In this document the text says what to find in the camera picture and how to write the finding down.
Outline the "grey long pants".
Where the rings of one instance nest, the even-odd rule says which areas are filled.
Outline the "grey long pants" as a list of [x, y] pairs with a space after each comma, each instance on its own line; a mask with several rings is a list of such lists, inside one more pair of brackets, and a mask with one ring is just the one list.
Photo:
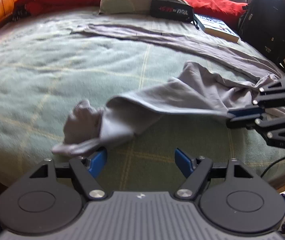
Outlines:
[[229, 109], [248, 105], [262, 86], [283, 77], [283, 72], [269, 60], [197, 42], [189, 36], [118, 24], [90, 24], [77, 32], [185, 50], [244, 74], [249, 80], [231, 81], [197, 62], [187, 61], [178, 77], [117, 95], [102, 108], [95, 109], [88, 100], [81, 101], [70, 112], [64, 126], [64, 141], [52, 148], [54, 154], [78, 156], [100, 147], [112, 148], [141, 134], [166, 114], [213, 115], [226, 120], [231, 117]]

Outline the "black backpack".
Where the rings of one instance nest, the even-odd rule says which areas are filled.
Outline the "black backpack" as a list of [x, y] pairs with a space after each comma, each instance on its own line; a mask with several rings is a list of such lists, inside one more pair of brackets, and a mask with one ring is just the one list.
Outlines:
[[285, 0], [252, 0], [243, 7], [240, 38], [277, 65], [285, 59]]

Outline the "blue white book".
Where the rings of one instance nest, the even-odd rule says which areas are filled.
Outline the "blue white book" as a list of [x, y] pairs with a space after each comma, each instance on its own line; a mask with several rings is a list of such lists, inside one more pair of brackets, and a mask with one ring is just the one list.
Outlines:
[[222, 20], [199, 14], [194, 14], [194, 20], [202, 31], [209, 35], [234, 43], [239, 41], [239, 36]]

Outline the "green plaid bed blanket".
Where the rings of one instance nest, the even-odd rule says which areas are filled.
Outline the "green plaid bed blanket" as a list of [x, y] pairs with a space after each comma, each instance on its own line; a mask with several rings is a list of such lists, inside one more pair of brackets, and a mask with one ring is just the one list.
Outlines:
[[[207, 35], [193, 25], [142, 15], [102, 16], [97, 8], [54, 12], [10, 23], [0, 30], [0, 183], [8, 186], [52, 157], [64, 139], [68, 114], [81, 100], [100, 108], [113, 96], [159, 85], [194, 61], [231, 81], [249, 77], [207, 57], [161, 45], [88, 36], [90, 24], [132, 25], [189, 36], [262, 58], [244, 42]], [[243, 161], [274, 187], [285, 185], [285, 150], [269, 147], [258, 133], [228, 129], [211, 116], [166, 116], [145, 133], [108, 153], [99, 175], [104, 189], [173, 190], [183, 175], [174, 150], [215, 162]]]

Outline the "black pouch with red text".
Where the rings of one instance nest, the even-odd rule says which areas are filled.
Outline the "black pouch with red text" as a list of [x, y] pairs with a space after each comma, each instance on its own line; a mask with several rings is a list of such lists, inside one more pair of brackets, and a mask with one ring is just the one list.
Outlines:
[[191, 6], [172, 1], [152, 0], [149, 13], [152, 17], [167, 20], [181, 22], [192, 22], [194, 20]]

